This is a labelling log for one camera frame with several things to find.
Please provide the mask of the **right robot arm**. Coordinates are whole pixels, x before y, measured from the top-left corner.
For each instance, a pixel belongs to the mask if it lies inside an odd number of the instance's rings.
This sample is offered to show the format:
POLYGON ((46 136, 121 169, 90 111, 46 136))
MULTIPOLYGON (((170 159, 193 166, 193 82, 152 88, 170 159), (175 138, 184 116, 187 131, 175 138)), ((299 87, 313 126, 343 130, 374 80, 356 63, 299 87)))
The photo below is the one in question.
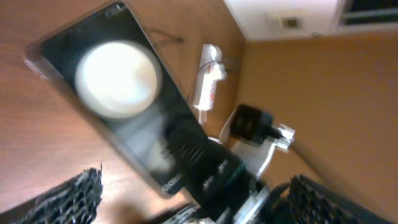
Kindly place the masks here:
POLYGON ((232 223, 250 196, 265 186, 236 154, 206 136, 169 126, 164 138, 177 172, 172 190, 186 189, 197 203, 189 220, 232 223))

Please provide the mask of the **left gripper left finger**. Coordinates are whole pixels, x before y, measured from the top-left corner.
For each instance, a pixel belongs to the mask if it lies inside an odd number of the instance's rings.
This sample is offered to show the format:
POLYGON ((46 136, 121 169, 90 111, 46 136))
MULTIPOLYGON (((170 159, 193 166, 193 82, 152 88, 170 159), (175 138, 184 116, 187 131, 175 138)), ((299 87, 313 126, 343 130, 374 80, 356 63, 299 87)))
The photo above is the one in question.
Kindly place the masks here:
POLYGON ((92 223, 102 193, 102 168, 91 167, 9 209, 9 223, 92 223))

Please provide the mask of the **black smartphone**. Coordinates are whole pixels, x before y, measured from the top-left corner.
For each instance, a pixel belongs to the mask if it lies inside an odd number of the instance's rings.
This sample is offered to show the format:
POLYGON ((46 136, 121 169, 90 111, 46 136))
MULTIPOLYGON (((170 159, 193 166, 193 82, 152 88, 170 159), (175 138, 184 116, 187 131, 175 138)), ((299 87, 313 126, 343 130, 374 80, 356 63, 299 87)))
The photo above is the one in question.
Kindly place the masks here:
POLYGON ((25 60, 161 196, 186 189, 202 202, 215 194, 218 147, 125 2, 34 41, 25 60))

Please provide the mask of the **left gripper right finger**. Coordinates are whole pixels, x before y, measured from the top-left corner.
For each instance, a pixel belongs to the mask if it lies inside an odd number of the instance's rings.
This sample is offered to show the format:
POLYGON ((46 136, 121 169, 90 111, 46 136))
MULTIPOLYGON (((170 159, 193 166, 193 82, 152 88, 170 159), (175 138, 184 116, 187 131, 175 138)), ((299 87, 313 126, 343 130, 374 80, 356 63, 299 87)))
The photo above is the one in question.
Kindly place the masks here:
POLYGON ((304 175, 270 192, 264 223, 392 224, 304 175))

